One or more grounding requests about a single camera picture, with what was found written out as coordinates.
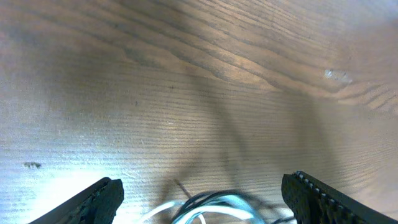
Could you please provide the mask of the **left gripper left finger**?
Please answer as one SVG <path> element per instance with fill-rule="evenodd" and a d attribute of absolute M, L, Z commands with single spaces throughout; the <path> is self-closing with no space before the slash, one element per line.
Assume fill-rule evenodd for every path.
<path fill-rule="evenodd" d="M 103 177 L 30 224 L 112 224 L 123 200 L 122 180 Z"/>

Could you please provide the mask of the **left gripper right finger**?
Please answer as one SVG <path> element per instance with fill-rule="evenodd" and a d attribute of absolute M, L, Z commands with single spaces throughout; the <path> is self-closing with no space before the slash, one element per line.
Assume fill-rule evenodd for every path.
<path fill-rule="evenodd" d="M 397 224 L 303 171 L 283 175 L 281 192 L 301 224 Z"/>

